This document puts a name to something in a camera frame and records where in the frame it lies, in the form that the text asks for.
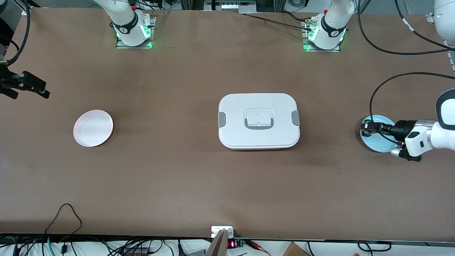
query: wire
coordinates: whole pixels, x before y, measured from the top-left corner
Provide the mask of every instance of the wire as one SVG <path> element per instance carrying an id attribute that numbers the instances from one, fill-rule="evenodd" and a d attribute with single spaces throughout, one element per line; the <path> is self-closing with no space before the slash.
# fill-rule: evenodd
<path id="1" fill-rule="evenodd" d="M 74 210 L 73 206 L 71 204 L 68 204 L 68 203 L 64 203 L 60 206 L 60 208 L 58 209 L 58 212 L 56 214 L 56 216 L 54 217 L 54 219 L 51 221 L 51 223 L 46 227 L 46 230 L 44 230 L 44 234 L 47 234 L 47 230 L 50 228 L 50 226 L 54 223 L 54 221 L 57 219 L 58 215 L 60 214 L 60 211 L 61 209 L 65 206 L 69 206 L 71 207 L 71 210 L 73 211 L 73 214 L 74 216 L 76 216 L 76 218 L 79 220 L 79 227 L 73 231 L 72 233 L 66 235 L 64 238 L 63 238 L 63 246 L 66 245 L 66 240 L 68 239 L 68 237 L 70 237 L 71 235 L 73 235 L 74 233 L 76 233 L 77 231 L 79 231 L 79 229 L 82 228 L 82 220 L 81 218 L 79 217 L 79 215 L 77 215 L 76 211 Z"/>
<path id="2" fill-rule="evenodd" d="M 23 0 L 23 2 L 24 2 L 24 5 L 25 5 L 25 12 L 27 14 L 27 26 L 25 27 L 24 39 L 22 40 L 22 44 L 20 45 L 20 47 L 17 50 L 16 54 L 10 60 L 6 61 L 6 65 L 7 66 L 12 65 L 19 58 L 19 55 L 24 50 L 25 43 L 27 42 L 28 34 L 29 34 L 29 31 L 30 31 L 30 6 L 28 5 L 27 0 Z"/>
<path id="3" fill-rule="evenodd" d="M 286 10 L 283 10 L 283 11 L 281 11 L 281 12 L 282 12 L 282 13 L 289 14 L 293 19 L 298 20 L 298 21 L 300 21 L 300 22 L 305 22 L 305 20 L 311 19 L 311 17 L 300 19 L 300 18 L 296 17 L 294 14 L 292 14 L 292 12 L 286 11 Z"/>
<path id="4" fill-rule="evenodd" d="M 271 254 L 270 254 L 268 251 L 266 251 L 266 250 L 265 250 L 265 249 L 263 249 L 262 247 L 261 247 L 259 250 L 260 250 L 260 251 L 263 251 L 263 252 L 265 252 L 265 253 L 267 253 L 267 254 L 268 254 L 268 256 L 272 256 L 272 255 L 271 255 Z"/>
<path id="5" fill-rule="evenodd" d="M 172 256 L 175 256 L 175 255 L 174 255 L 174 251 L 172 250 L 172 248 L 171 248 L 169 245 L 167 245 L 166 241 L 164 241 L 164 240 L 162 240 L 162 241 L 163 241 L 164 245 L 166 245 L 167 247 L 169 247 L 169 249 L 170 249 L 171 252 L 172 252 Z"/>
<path id="6" fill-rule="evenodd" d="M 51 246 L 51 237 L 50 236 L 47 237 L 47 246 L 49 247 L 49 251 L 51 251 L 52 256 L 56 256 L 56 254 L 54 253 L 54 250 L 52 249 L 52 246 Z"/>
<path id="7" fill-rule="evenodd" d="M 16 44 L 16 42 L 14 42 L 12 39 L 8 38 L 7 36 L 3 35 L 0 33 L 0 37 L 7 40 L 8 42 L 10 42 L 12 45 L 14 45 L 14 47 L 16 47 L 16 50 L 19 50 L 19 45 Z"/>
<path id="8" fill-rule="evenodd" d="M 307 244 L 308 244 L 308 250 L 310 251 L 311 256 L 314 256 L 314 253 L 311 250 L 310 242 L 307 241 Z"/>
<path id="9" fill-rule="evenodd" d="M 141 5 L 145 5 L 145 6 L 150 7 L 152 10 L 156 10 L 156 9 L 154 9 L 154 8 L 157 8 L 157 7 L 158 7 L 158 6 L 152 6 L 152 5 L 146 4 L 145 1 L 142 1 L 142 2 L 139 2 L 139 0 L 135 0 L 135 1 L 139 4 L 139 7 L 140 7 Z"/>
<path id="10" fill-rule="evenodd" d="M 376 95 L 376 93 L 378 92 L 378 90 L 384 85 L 386 84 L 388 81 L 392 80 L 392 79 L 395 79 L 397 77 L 402 77 L 402 76 L 408 76 L 408 75 L 428 75 L 428 76 L 435 76 L 435 77 L 444 77 L 444 78 L 449 78 L 449 79 L 455 79 L 455 77 L 453 76 L 448 76 L 448 75 L 443 75 L 443 74 L 438 74 L 438 73 L 431 73 L 431 72 L 406 72 L 406 73 L 401 73 L 401 74 L 398 74 L 398 75 L 395 75 L 393 77 L 390 77 L 388 78 L 387 80 L 385 80 L 384 82 L 382 82 L 373 92 L 373 94 L 371 95 L 371 98 L 370 98 L 370 103 L 369 103 L 369 114 L 370 114 L 370 118 L 371 118 L 371 121 L 374 122 L 373 120 L 373 111 L 372 111 L 372 105 L 373 105 L 373 99 L 374 99 L 374 96 Z M 376 130 L 377 133 L 379 133 L 383 138 L 385 138 L 386 140 L 388 141 L 391 141 L 395 144 L 398 144 L 398 145 L 401 145 L 401 143 L 398 143 L 396 141 L 393 141 L 391 139 L 389 139 L 388 137 L 384 136 L 382 133 L 380 133 L 378 131 L 378 128 L 376 126 L 373 126 Z"/>
<path id="11" fill-rule="evenodd" d="M 157 251 L 159 251 L 161 249 L 161 247 L 163 247 L 163 240 L 160 240 L 160 241 L 161 241 L 160 248 L 158 248 L 156 251 L 151 251 L 150 254 L 156 253 Z M 149 251 L 150 251 L 150 246 L 152 245 L 152 242 L 153 242 L 153 240 L 150 240 L 150 244 L 148 245 L 148 250 Z"/>
<path id="12" fill-rule="evenodd" d="M 399 14 L 401 20 L 402 20 L 402 21 L 409 27 L 409 29 L 411 30 L 412 26 L 411 26 L 411 25 L 408 23 L 408 21 L 403 17 L 403 14 L 401 13 L 401 10 L 400 10 L 399 5 L 398 5 L 398 0 L 395 0 L 395 6 L 396 6 L 396 8 L 397 8 L 397 11 L 398 11 L 398 14 Z M 435 45 L 437 45 L 437 46 L 443 47 L 443 48 L 445 48 L 445 49 L 455 50 L 455 48 L 451 48 L 451 47 L 445 46 L 445 45 L 440 44 L 440 43 L 438 43 L 438 42 L 435 42 L 435 41 L 433 41 L 433 40 L 431 40 L 431 39 L 429 39 L 429 38 L 427 38 L 427 37 L 424 37 L 423 35 L 417 33 L 417 31 L 415 31 L 414 29 L 412 29 L 411 32 L 414 33 L 416 36 L 422 38 L 423 40 L 427 41 L 427 42 L 430 42 L 430 43 L 435 44 Z"/>
<path id="13" fill-rule="evenodd" d="M 248 16 L 248 17 L 252 17 L 252 18 L 256 18 L 256 19 L 260 19 L 260 20 L 270 21 L 272 23 L 276 23 L 276 24 L 283 25 L 283 26 L 288 26 L 288 27 L 303 29 L 303 30 L 306 30 L 306 31 L 311 31 L 310 28 L 305 28 L 305 27 L 301 27 L 301 26 L 294 26 L 294 25 L 282 23 L 282 22 L 279 22 L 279 21 L 269 20 L 269 19 L 266 19 L 266 18 L 258 17 L 258 16 L 252 16 L 252 15 L 247 15 L 247 14 L 242 14 L 242 15 L 245 15 L 245 16 Z"/>
<path id="14" fill-rule="evenodd" d="M 365 31 L 362 27 L 362 21 L 360 19 L 360 4 L 361 0 L 359 0 L 359 3 L 357 4 L 357 20 L 359 21 L 359 28 L 360 32 L 362 33 L 362 36 L 364 39 L 369 43 L 374 49 L 385 52 L 385 53 L 390 53 L 390 54 L 396 54 L 396 55 L 422 55 L 422 54 L 430 54 L 430 53 L 438 53 L 438 52 L 445 52 L 447 51 L 446 49 L 443 50 L 436 50 L 436 51 L 422 51 L 422 52 L 397 52 L 397 51 L 389 51 L 389 50 L 384 50 L 380 48 L 379 46 L 376 46 L 374 43 L 372 43 L 368 37 L 365 35 Z"/>
<path id="15" fill-rule="evenodd" d="M 368 249 L 364 249 L 360 246 L 360 244 L 364 244 L 368 247 Z M 383 249 L 383 250 L 372 250 L 371 247 L 369 246 L 369 244 L 365 241 L 359 241 L 357 242 L 357 247 L 359 249 L 361 249 L 362 251 L 365 251 L 365 252 L 369 252 L 371 254 L 371 256 L 373 256 L 373 252 L 386 252 L 386 251 L 390 251 L 390 249 L 392 249 L 392 243 L 388 243 L 387 245 L 389 245 L 389 247 Z"/>
<path id="16" fill-rule="evenodd" d="M 77 256 L 76 250 L 74 250 L 73 241 L 70 241 L 71 249 L 73 249 L 74 255 Z"/>

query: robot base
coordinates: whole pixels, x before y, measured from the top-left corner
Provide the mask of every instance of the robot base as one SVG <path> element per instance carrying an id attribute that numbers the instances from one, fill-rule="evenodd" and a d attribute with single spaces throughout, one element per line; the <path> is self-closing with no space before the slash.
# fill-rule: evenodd
<path id="1" fill-rule="evenodd" d="M 152 26 L 150 29 L 144 29 L 145 33 L 150 33 L 150 37 L 147 38 L 142 44 L 138 46 L 127 46 L 124 44 L 119 36 L 117 36 L 117 42 L 115 48 L 117 49 L 150 49 L 153 46 L 153 35 L 155 34 L 155 22 L 157 17 L 156 16 L 150 16 L 147 14 L 147 16 L 150 17 L 150 21 L 146 20 L 146 25 Z"/>
<path id="2" fill-rule="evenodd" d="M 388 119 L 387 117 L 381 116 L 381 115 L 373 115 L 373 120 L 375 122 L 381 122 L 381 123 L 395 125 L 395 123 L 392 120 Z M 370 116 L 367 116 L 362 120 L 362 122 L 365 122 L 365 121 L 371 121 Z M 373 151 L 386 153 L 386 152 L 392 151 L 392 149 L 397 147 L 396 144 L 386 140 L 378 133 L 369 134 L 370 136 L 364 136 L 364 135 L 362 135 L 362 133 L 363 132 L 360 131 L 360 138 L 362 139 L 363 143 Z M 388 136 L 388 135 L 386 135 L 386 136 L 388 138 L 392 139 L 393 141 L 396 141 L 393 136 Z"/>
<path id="3" fill-rule="evenodd" d="M 308 27 L 308 24 L 305 22 L 300 22 L 300 25 L 304 28 Z M 334 48 L 329 50 L 324 50 L 317 47 L 313 42 L 311 42 L 308 38 L 310 37 L 310 31 L 306 31 L 302 29 L 302 38 L 303 38 L 303 49 L 305 51 L 326 51 L 326 52 L 340 52 L 340 43 Z"/>

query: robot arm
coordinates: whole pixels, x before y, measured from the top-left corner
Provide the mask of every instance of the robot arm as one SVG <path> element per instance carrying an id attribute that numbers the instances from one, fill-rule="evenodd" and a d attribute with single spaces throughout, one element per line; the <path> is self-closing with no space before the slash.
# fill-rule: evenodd
<path id="1" fill-rule="evenodd" d="M 126 0 L 94 0 L 109 15 L 118 38 L 127 46 L 138 46 L 151 37 L 150 14 L 133 10 Z"/>
<path id="2" fill-rule="evenodd" d="M 342 40 L 354 11 L 353 0 L 332 0 L 327 12 L 312 17 L 312 31 L 308 39 L 321 49 L 335 48 Z"/>
<path id="3" fill-rule="evenodd" d="M 433 148 L 455 150 L 455 89 L 442 93 L 436 101 L 438 121 L 400 120 L 395 125 L 363 122 L 362 136 L 374 133 L 393 136 L 400 145 L 390 153 L 393 156 L 419 162 L 421 154 Z"/>

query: black clamp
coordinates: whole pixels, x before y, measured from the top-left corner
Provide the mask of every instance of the black clamp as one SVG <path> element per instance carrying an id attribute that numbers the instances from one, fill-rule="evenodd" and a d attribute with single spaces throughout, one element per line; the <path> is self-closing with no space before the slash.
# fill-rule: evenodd
<path id="1" fill-rule="evenodd" d="M 46 90 L 45 81 L 27 71 L 18 75 L 9 71 L 5 64 L 0 64 L 0 94 L 17 99 L 19 93 L 13 89 L 34 92 L 45 99 L 48 99 L 50 95 L 50 92 Z"/>
<path id="2" fill-rule="evenodd" d="M 133 17 L 133 20 L 130 21 L 130 23 L 128 24 L 125 24 L 125 25 L 118 25 L 118 24 L 114 24 L 115 28 L 117 28 L 117 30 L 122 33 L 122 34 L 129 34 L 131 29 L 134 28 L 136 25 L 137 25 L 137 22 L 139 21 L 139 18 L 137 16 L 137 13 L 134 12 L 134 17 Z"/>
<path id="3" fill-rule="evenodd" d="M 324 29 L 325 31 L 327 31 L 327 34 L 329 34 L 329 37 L 337 37 L 337 36 L 340 35 L 340 34 L 344 31 L 344 29 L 346 28 L 346 26 L 344 26 L 344 27 L 342 27 L 342 28 L 339 28 L 339 29 L 332 28 L 331 26 L 329 26 L 329 25 L 325 22 L 325 15 L 322 16 L 321 25 L 322 25 L 322 29 Z"/>

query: gray latch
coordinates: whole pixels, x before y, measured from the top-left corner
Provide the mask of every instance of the gray latch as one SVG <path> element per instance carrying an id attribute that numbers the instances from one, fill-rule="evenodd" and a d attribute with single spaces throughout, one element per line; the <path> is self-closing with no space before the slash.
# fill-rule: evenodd
<path id="1" fill-rule="evenodd" d="M 218 128 L 226 125 L 226 114 L 224 112 L 218 112 Z"/>
<path id="2" fill-rule="evenodd" d="M 292 123 L 294 125 L 300 126 L 300 117 L 298 117 L 298 111 L 292 111 L 291 113 L 292 116 Z"/>

